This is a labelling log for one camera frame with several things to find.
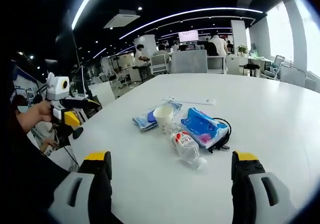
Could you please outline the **person's left hand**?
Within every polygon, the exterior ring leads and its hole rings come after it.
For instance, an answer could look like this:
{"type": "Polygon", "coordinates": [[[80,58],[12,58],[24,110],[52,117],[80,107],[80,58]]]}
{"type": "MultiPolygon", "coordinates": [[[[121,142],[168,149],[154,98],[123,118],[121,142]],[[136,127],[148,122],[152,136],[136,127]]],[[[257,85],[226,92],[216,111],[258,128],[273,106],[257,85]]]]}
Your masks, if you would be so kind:
{"type": "Polygon", "coordinates": [[[40,121],[48,123],[52,121],[52,106],[48,100],[43,100],[40,103],[34,104],[32,107],[35,111],[36,117],[40,121]]]}

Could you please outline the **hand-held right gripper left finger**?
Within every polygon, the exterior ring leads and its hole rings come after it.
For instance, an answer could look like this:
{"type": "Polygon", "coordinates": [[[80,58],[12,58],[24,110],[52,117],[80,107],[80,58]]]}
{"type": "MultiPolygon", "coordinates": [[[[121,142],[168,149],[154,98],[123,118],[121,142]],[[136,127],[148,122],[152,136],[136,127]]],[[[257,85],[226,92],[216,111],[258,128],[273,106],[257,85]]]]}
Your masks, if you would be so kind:
{"type": "Polygon", "coordinates": [[[111,152],[87,155],[77,172],[57,186],[49,216],[57,224],[107,224],[112,203],[111,152]]]}

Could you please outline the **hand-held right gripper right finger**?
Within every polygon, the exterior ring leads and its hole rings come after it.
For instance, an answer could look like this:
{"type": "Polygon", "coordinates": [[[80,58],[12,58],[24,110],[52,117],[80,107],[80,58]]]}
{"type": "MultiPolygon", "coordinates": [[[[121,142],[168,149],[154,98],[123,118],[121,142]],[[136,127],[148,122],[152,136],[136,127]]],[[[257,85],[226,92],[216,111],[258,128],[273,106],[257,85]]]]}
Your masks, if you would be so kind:
{"type": "Polygon", "coordinates": [[[232,152],[231,180],[233,224],[287,224],[294,217],[288,187],[254,154],[232,152]]]}

